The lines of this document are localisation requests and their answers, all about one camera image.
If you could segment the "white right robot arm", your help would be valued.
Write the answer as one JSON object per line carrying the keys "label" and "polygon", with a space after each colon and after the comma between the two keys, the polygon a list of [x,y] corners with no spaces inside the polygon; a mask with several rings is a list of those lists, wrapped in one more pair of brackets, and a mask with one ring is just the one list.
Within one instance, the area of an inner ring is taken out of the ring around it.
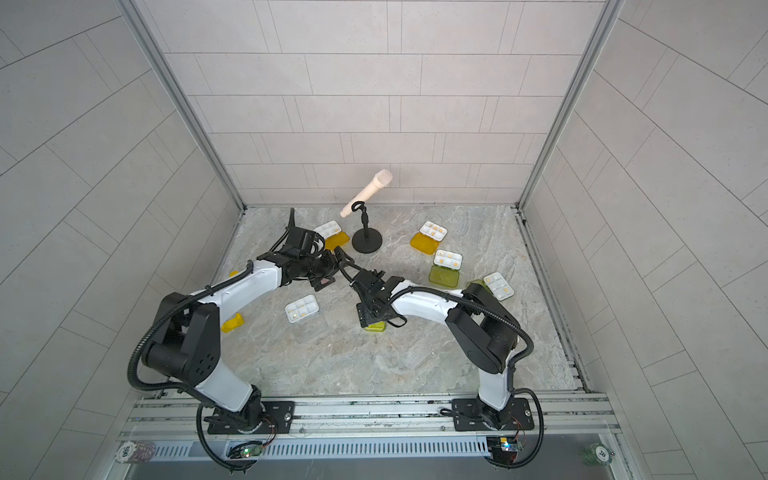
{"label": "white right robot arm", "polygon": [[534,342],[500,301],[477,284],[446,291],[397,276],[385,280],[383,275],[361,269],[347,278],[359,297],[360,324],[385,322],[399,328],[418,317],[446,326],[478,368],[477,400],[462,416],[490,430],[532,429],[528,401],[515,398],[525,390],[514,387],[514,372],[516,364],[533,353]]}

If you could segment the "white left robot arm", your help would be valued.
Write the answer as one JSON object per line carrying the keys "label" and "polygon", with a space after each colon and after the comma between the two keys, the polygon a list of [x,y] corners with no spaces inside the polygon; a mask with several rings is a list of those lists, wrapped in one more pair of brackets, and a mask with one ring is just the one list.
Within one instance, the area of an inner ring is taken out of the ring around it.
{"label": "white left robot arm", "polygon": [[127,365],[136,390],[177,390],[214,411],[229,432],[255,431],[265,420],[260,390],[239,378],[221,358],[221,327],[259,297],[295,281],[319,291],[334,281],[345,252],[329,250],[322,235],[289,226],[245,269],[197,293],[164,297],[156,318]]}

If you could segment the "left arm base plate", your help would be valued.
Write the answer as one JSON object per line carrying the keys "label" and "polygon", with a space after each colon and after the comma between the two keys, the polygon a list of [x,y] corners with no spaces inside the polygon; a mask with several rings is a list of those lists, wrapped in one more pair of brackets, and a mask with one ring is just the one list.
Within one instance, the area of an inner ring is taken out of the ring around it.
{"label": "left arm base plate", "polygon": [[202,421],[214,435],[287,434],[295,407],[292,401],[252,402],[239,412],[215,407]]}

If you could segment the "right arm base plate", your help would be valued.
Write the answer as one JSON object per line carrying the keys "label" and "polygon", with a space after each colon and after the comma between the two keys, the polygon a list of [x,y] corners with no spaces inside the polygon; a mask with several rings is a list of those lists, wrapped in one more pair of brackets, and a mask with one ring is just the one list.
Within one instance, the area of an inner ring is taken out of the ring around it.
{"label": "right arm base plate", "polygon": [[476,398],[455,398],[441,414],[453,420],[456,431],[529,431],[535,428],[533,409],[523,397],[510,398],[496,410]]}

